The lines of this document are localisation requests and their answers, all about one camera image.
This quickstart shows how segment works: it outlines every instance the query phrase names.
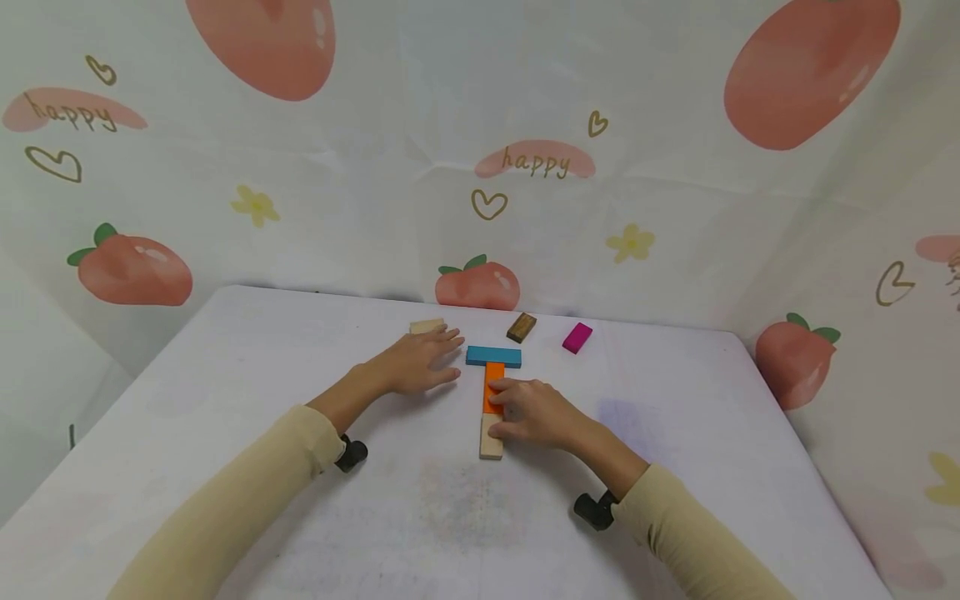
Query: black wrist strap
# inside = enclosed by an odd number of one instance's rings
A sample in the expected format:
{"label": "black wrist strap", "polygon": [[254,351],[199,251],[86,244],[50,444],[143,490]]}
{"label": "black wrist strap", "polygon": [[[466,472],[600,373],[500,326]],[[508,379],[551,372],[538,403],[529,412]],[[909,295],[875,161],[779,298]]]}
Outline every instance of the black wrist strap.
{"label": "black wrist strap", "polygon": [[347,447],[344,448],[343,456],[334,465],[344,473],[349,473],[354,467],[367,460],[367,445],[359,441],[351,442],[346,433],[340,436],[340,439]]}
{"label": "black wrist strap", "polygon": [[589,523],[596,531],[603,531],[613,525],[612,507],[617,503],[610,490],[600,496],[599,502],[594,502],[588,493],[581,493],[573,503],[573,512]]}

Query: pink block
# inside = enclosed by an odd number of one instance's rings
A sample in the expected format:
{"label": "pink block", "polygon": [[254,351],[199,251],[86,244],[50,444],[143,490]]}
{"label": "pink block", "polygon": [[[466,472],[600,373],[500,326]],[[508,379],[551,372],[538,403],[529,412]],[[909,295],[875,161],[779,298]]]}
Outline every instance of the pink block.
{"label": "pink block", "polygon": [[577,326],[573,327],[573,331],[570,331],[570,335],[566,336],[564,348],[576,354],[580,351],[580,348],[583,347],[584,342],[590,337],[591,333],[593,333],[593,329],[590,329],[582,323],[577,323]]}

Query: yellow flower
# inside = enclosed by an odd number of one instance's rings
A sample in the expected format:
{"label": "yellow flower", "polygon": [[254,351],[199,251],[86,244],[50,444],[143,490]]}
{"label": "yellow flower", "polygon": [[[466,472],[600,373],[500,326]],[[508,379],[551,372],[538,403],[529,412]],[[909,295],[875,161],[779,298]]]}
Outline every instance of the yellow flower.
{"label": "yellow flower", "polygon": [[930,452],[930,466],[944,483],[924,490],[926,497],[937,504],[960,506],[960,467],[942,452]]}
{"label": "yellow flower", "polygon": [[640,231],[636,223],[630,223],[623,228],[623,237],[611,236],[607,238],[607,247],[619,251],[613,262],[620,264],[632,256],[643,260],[650,255],[650,247],[654,245],[656,236],[650,231]]}
{"label": "yellow flower", "polygon": [[231,202],[233,210],[240,214],[250,215],[253,226],[263,228],[263,220],[279,221],[280,215],[274,210],[274,202],[266,194],[254,194],[246,185],[238,185],[237,193],[242,202]]}

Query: person's left hand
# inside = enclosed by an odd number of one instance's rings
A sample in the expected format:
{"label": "person's left hand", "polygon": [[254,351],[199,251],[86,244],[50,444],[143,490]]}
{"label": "person's left hand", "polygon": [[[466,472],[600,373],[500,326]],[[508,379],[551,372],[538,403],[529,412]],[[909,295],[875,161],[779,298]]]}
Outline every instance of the person's left hand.
{"label": "person's left hand", "polygon": [[366,363],[367,372],[383,377],[386,392],[418,394],[460,376],[452,367],[434,371],[433,365],[459,348],[464,338],[460,329],[439,325],[427,333],[408,333]]}

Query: table surface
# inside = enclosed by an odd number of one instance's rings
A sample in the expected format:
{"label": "table surface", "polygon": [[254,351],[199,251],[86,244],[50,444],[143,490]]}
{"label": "table surface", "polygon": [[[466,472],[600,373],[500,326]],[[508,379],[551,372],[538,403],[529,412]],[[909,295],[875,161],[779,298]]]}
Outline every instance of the table surface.
{"label": "table surface", "polygon": [[[443,317],[467,343],[521,348],[552,383],[677,473],[798,598],[889,598],[731,333],[231,286],[219,290],[0,530],[0,597],[104,598],[181,502],[291,405]],[[682,598],[614,526],[570,507],[602,485],[560,452],[477,457],[484,369],[419,398],[387,396],[349,434],[354,472],[302,493],[219,598]]]}

